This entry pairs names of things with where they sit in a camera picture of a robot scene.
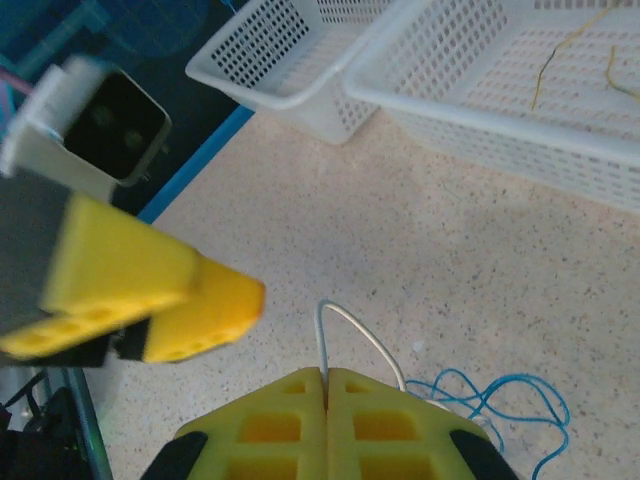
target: yellow wire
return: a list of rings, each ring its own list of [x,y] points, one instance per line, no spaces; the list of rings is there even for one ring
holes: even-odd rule
[[[618,85],[611,78],[611,69],[613,68],[613,63],[615,61],[616,61],[616,46],[612,45],[611,46],[611,55],[609,56],[609,65],[607,65],[607,71],[605,72],[605,76],[607,77],[607,83],[614,90],[617,90],[620,93],[627,94],[627,95],[633,97],[637,102],[640,102],[640,92],[636,93],[633,90],[629,90],[626,87]]]
[[[549,63],[551,63],[551,60],[553,59],[553,57],[555,57],[556,52],[560,48],[566,47],[569,43],[571,43],[577,37],[582,35],[585,31],[587,31],[589,28],[591,28],[594,23],[596,23],[602,17],[607,15],[611,10],[613,10],[614,8],[618,8],[619,3],[620,3],[619,1],[616,1],[610,7],[605,8],[603,11],[601,11],[595,17],[593,17],[591,20],[589,20],[587,23],[585,23],[582,27],[580,27],[578,30],[573,32],[571,35],[569,35],[567,38],[565,38],[563,41],[561,41],[558,45],[555,46],[555,48],[551,52],[551,55],[549,56],[547,61],[544,63],[544,65],[542,66],[542,69],[540,70],[540,73],[538,74],[538,80],[536,82],[536,93],[533,96],[533,101],[531,102],[531,110],[536,108],[536,103],[538,103],[538,95],[540,95],[540,86],[541,86],[541,83],[542,83],[542,74],[547,69],[547,66],[549,65]]]

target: speckled floor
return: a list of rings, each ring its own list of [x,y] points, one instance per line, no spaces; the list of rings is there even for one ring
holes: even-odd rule
[[[384,113],[342,147],[256,115],[156,226],[262,279],[268,304],[235,345],[89,373],[117,479],[139,478],[184,422],[315,365],[323,297],[359,315],[409,377],[456,366],[481,386],[514,371],[555,384],[572,443],[541,479],[637,478],[638,216],[425,151]],[[331,365],[393,383],[333,314],[327,341]],[[525,390],[501,401],[540,407]],[[502,427],[526,476],[561,441]]]

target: grey panel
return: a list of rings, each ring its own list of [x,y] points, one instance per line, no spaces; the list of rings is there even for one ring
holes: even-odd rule
[[[46,316],[38,301],[70,195],[25,170],[0,179],[0,335]]]

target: blue floor edge strip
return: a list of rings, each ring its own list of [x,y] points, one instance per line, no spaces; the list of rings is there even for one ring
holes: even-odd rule
[[[214,155],[242,128],[251,115],[253,112],[248,108],[237,107],[142,209],[138,218],[143,222],[153,223]]]

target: white plastic basket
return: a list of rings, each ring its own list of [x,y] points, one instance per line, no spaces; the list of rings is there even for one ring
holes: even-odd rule
[[[425,147],[640,212],[640,0],[414,0],[358,55],[348,94]]]
[[[377,108],[345,95],[343,70],[393,0],[252,0],[186,68],[252,110],[332,144]]]

